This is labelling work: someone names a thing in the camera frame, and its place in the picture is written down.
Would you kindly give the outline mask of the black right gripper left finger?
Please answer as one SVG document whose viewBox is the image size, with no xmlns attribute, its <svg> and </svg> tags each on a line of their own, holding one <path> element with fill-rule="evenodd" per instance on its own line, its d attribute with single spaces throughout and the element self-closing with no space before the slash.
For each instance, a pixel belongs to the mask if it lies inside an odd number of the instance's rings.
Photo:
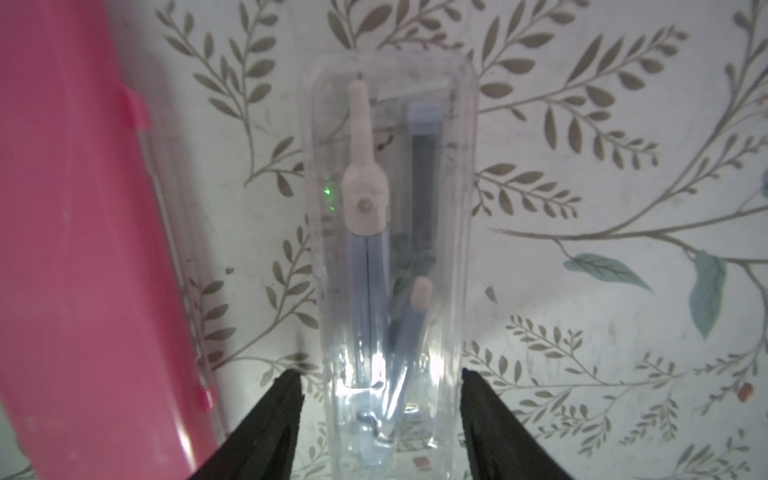
<svg viewBox="0 0 768 480">
<path fill-rule="evenodd" d="M 303 403 L 301 374 L 283 372 L 191 480 L 290 478 Z"/>
</svg>

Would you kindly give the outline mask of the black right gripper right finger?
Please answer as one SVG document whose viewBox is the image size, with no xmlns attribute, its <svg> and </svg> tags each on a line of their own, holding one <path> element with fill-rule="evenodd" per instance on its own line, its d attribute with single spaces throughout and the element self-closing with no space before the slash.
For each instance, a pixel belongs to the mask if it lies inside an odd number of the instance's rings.
<svg viewBox="0 0 768 480">
<path fill-rule="evenodd" d="M 534 439 L 490 384 L 462 370 L 460 413 L 474 479 L 571 480 Z"/>
</svg>

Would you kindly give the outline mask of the pink plastic pencil case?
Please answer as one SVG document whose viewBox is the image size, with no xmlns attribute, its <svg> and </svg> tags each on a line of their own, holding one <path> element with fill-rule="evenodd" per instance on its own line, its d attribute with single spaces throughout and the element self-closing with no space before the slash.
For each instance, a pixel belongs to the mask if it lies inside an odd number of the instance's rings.
<svg viewBox="0 0 768 480">
<path fill-rule="evenodd" d="M 185 479 L 215 451 L 100 1 L 1 5 L 1 404 L 43 479 Z"/>
</svg>

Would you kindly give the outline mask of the clear plastic compass set case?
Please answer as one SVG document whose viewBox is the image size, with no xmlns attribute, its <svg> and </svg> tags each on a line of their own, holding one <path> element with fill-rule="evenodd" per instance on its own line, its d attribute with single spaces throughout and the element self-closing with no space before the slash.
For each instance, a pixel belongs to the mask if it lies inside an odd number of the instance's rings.
<svg viewBox="0 0 768 480">
<path fill-rule="evenodd" d="M 324 55 L 299 91 L 336 479 L 448 479 L 478 79 L 449 51 Z"/>
</svg>

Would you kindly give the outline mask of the floral table mat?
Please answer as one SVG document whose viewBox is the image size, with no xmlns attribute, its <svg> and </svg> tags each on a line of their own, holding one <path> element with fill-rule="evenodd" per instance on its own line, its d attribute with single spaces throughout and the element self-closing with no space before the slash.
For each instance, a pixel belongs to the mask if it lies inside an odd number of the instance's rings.
<svg viewBox="0 0 768 480">
<path fill-rule="evenodd" d="M 331 54 L 478 79 L 461 370 L 575 479 L 767 475 L 763 1 L 100 1 L 216 448 L 301 374 L 331 472 L 299 91 Z"/>
</svg>

